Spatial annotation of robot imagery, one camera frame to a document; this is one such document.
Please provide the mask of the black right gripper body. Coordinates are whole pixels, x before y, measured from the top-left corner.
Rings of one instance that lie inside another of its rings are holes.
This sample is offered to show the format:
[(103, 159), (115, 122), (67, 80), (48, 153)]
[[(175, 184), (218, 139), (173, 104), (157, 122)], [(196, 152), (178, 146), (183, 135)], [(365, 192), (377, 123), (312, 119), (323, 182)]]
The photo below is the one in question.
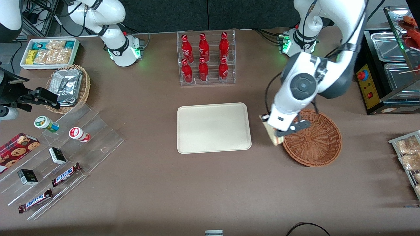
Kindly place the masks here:
[(14, 74), (1, 68), (0, 103), (2, 106), (31, 112), (32, 106), (22, 101), (22, 98), (26, 98), (31, 91), (23, 82), (25, 82), (24, 79), (15, 77)]

